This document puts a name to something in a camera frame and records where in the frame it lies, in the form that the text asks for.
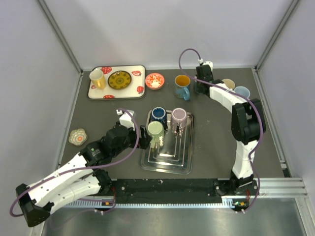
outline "blue mug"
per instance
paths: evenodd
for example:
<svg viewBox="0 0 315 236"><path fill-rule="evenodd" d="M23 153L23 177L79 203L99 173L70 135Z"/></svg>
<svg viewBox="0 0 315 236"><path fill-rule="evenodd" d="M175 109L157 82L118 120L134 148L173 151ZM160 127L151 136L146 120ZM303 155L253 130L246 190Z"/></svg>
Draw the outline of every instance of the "blue mug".
<svg viewBox="0 0 315 236"><path fill-rule="evenodd" d="M158 121L162 123L164 130L167 130L167 113L163 107L155 107L152 109L150 118L151 122Z"/></svg>
<svg viewBox="0 0 315 236"><path fill-rule="evenodd" d="M186 75L179 75L175 78L175 95L185 101L190 99L190 78Z"/></svg>

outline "yellow mug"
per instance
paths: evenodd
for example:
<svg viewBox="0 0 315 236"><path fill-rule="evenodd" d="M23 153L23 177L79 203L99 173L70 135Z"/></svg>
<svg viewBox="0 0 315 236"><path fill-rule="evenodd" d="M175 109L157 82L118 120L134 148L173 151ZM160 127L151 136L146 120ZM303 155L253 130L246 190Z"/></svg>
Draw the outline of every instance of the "yellow mug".
<svg viewBox="0 0 315 236"><path fill-rule="evenodd" d="M106 81L103 71L100 69L95 69L90 73L90 79L92 83L97 87L98 89L104 89L106 87Z"/></svg>

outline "cup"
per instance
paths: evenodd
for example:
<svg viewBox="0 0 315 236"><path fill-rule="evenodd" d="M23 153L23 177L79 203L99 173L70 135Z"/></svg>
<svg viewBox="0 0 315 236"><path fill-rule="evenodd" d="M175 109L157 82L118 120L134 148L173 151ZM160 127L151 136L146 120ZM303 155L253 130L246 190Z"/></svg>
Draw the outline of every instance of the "cup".
<svg viewBox="0 0 315 236"><path fill-rule="evenodd" d="M175 78L175 95L185 101L190 99L189 92L190 78L186 75L179 75Z"/></svg>
<svg viewBox="0 0 315 236"><path fill-rule="evenodd" d="M171 114L172 133L182 135L187 125L187 112L183 108L176 108Z"/></svg>
<svg viewBox="0 0 315 236"><path fill-rule="evenodd" d="M95 69L90 73L90 80L98 89L104 89L106 87L104 73L99 69Z"/></svg>
<svg viewBox="0 0 315 236"><path fill-rule="evenodd" d="M242 95L246 98L249 98L251 95L251 92L248 88L244 87L244 86L238 86L234 89L234 92L236 92L239 95Z"/></svg>
<svg viewBox="0 0 315 236"><path fill-rule="evenodd" d="M233 80L230 79L224 79L222 80L223 83L225 83L225 85L229 88L229 89L235 89L235 83Z"/></svg>
<svg viewBox="0 0 315 236"><path fill-rule="evenodd" d="M158 121L152 121L148 124L148 134L152 137L150 147L156 151L164 144L164 128Z"/></svg>
<svg viewBox="0 0 315 236"><path fill-rule="evenodd" d="M165 130L167 130L167 114L163 107L155 107L151 111L151 121L158 121L162 123Z"/></svg>

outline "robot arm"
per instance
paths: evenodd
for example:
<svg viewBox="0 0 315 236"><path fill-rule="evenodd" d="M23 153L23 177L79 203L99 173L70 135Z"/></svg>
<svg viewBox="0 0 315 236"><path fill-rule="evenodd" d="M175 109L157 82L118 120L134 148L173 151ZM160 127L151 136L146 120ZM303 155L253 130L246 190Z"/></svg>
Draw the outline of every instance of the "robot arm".
<svg viewBox="0 0 315 236"><path fill-rule="evenodd" d="M60 173L76 168L108 164L123 150L135 146L136 131L131 117L118 111L117 114L120 115L119 122L108 130L104 137L87 144L68 163L44 178L55 176L54 179L29 191L19 200L19 205L29 227L40 224L56 210L77 199L97 193L104 195L109 192L112 181L104 170L77 170L61 176ZM140 131L141 137L138 148L147 149L151 137L147 134L144 126L140 127ZM29 186L19 185L16 188L17 195L43 180Z"/></svg>
<svg viewBox="0 0 315 236"><path fill-rule="evenodd" d="M226 90L230 90L221 80L214 80L212 75L212 63L205 62L196 68L197 78L211 82ZM244 99L237 97L228 91L224 91L217 87L209 87L203 83L197 82L195 90L203 93L211 99L219 102L232 113L232 134L236 139L236 158L234 166L231 170L231 181L235 189L241 188L252 183L253 172L249 160L249 153L257 145L260 129L258 119L251 108L251 105ZM266 131L266 124L263 115L261 102L258 99L251 100L257 108L263 124L263 132Z"/></svg>

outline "gray floor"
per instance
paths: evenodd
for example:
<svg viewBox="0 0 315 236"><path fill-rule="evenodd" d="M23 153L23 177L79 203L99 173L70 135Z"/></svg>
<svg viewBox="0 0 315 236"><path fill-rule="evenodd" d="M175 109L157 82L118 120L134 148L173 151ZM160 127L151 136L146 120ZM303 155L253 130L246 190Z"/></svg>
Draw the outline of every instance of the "gray floor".
<svg viewBox="0 0 315 236"><path fill-rule="evenodd" d="M117 108L134 110L139 125L145 124L149 110L162 106L167 110L182 107L195 115L195 139L192 159L192 172L188 175L166 174L145 171L140 168L141 150L124 163L108 168L111 178L224 178L230 176L235 161L236 142L231 134L231 114L218 102L198 96L192 91L191 100L185 101L174 95L174 79L181 74L179 70L155 70L165 77L162 89L146 89L145 95L134 100L90 100L89 72L85 72L77 98L70 131L84 128L88 141L100 139L118 120ZM188 70L191 75L195 70ZM230 78L236 86L246 86L251 91L251 98L259 98L251 69L215 69L216 79ZM70 160L82 147L69 142L65 145L62 164ZM123 158L130 149L124 151L114 161ZM256 152L254 163L261 177L283 177L274 142L269 128L262 144Z"/></svg>
<svg viewBox="0 0 315 236"><path fill-rule="evenodd" d="M47 222L61 227L53 231L46 223L42 236L306 236L294 199L258 199L245 215L231 209L81 211L58 210Z"/></svg>

